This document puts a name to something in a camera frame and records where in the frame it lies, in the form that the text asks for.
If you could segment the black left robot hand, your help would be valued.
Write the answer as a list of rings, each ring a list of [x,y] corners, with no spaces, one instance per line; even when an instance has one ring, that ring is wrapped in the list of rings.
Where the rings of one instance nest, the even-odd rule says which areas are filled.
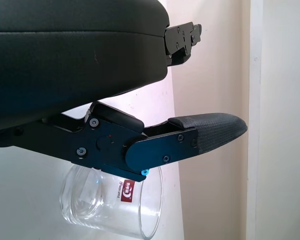
[[[0,148],[11,146],[141,182],[149,169],[239,138],[227,113],[155,126],[102,99],[163,80],[202,26],[170,26],[157,0],[0,0]]]

